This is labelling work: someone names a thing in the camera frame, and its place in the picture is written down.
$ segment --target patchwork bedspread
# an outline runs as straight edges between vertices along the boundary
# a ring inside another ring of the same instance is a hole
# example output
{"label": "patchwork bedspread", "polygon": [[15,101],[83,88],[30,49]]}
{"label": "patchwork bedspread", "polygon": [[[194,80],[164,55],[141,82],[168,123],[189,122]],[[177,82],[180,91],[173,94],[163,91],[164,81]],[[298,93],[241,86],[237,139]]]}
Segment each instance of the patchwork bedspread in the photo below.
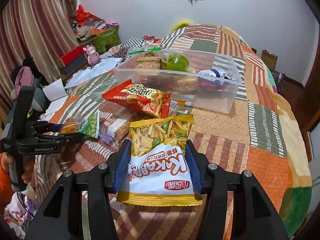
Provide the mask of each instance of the patchwork bedspread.
{"label": "patchwork bedspread", "polygon": [[[311,199],[311,178],[304,142],[288,102],[276,93],[270,71],[233,30],[217,25],[190,25],[159,41],[163,48],[181,48],[231,55],[242,85],[229,114],[185,107],[180,112],[194,115],[189,135],[198,152],[227,171],[250,170],[259,180],[289,236],[302,223]],[[89,116],[100,109],[100,121],[110,118],[101,93],[116,85],[112,72],[77,87],[73,97],[56,113],[62,123],[70,111]],[[114,149],[101,139],[65,149],[60,155],[36,159],[37,196],[43,199],[66,169],[88,171],[104,162]],[[87,193],[83,192],[84,202]],[[119,239],[195,239],[203,207],[146,207],[116,202],[109,195]],[[85,237],[88,224],[84,205]],[[230,238],[233,195],[228,195],[225,239]]]}

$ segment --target human hand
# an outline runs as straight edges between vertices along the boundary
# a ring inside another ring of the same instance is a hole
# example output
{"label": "human hand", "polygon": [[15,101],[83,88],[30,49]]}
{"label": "human hand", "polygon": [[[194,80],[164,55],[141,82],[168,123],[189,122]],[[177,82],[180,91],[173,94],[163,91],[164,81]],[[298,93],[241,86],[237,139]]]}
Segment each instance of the human hand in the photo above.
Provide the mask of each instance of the human hand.
{"label": "human hand", "polygon": [[[8,153],[2,154],[1,166],[4,169],[4,171],[9,172],[9,168],[11,166],[12,161],[13,161],[13,157],[11,155],[9,155]],[[25,184],[28,184],[32,179],[32,173],[33,173],[35,161],[36,161],[36,157],[31,156],[26,162],[26,165],[24,167],[25,172],[21,176]]]}

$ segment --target pink figurine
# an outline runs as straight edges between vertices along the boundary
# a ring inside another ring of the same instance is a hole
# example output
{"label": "pink figurine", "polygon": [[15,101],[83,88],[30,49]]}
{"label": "pink figurine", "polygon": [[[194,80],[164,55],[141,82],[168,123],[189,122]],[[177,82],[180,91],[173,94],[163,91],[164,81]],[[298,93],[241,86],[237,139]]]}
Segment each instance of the pink figurine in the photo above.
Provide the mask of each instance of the pink figurine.
{"label": "pink figurine", "polygon": [[83,48],[88,56],[88,63],[90,66],[94,66],[101,61],[100,55],[96,52],[96,48],[92,45],[88,45],[86,48]]}

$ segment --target plastic container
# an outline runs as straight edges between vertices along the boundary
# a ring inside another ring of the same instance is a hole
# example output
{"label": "plastic container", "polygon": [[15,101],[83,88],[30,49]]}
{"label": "plastic container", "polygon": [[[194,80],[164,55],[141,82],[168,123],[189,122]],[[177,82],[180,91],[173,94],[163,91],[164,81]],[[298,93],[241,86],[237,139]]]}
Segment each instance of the plastic container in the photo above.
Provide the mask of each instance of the plastic container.
{"label": "plastic container", "polygon": [[[167,59],[171,54],[186,57],[189,61],[188,72],[137,69],[137,57],[142,57],[142,54],[138,53],[114,68],[118,84],[131,79],[133,83],[172,93],[171,98],[184,100],[188,106],[229,113],[238,87],[242,84],[231,56],[184,49],[162,49],[161,52]],[[232,80],[198,74],[201,70],[214,68],[223,69]],[[219,85],[199,85],[199,80],[204,77],[209,83]]]}

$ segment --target curtain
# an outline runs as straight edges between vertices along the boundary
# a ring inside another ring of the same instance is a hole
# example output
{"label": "curtain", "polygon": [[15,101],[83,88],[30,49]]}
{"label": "curtain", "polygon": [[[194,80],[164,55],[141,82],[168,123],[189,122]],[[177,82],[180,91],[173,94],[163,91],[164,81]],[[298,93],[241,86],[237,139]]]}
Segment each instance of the curtain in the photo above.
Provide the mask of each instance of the curtain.
{"label": "curtain", "polygon": [[79,45],[72,31],[76,0],[10,0],[0,14],[0,106],[12,107],[11,72],[33,57],[48,82],[60,75],[56,60]]}

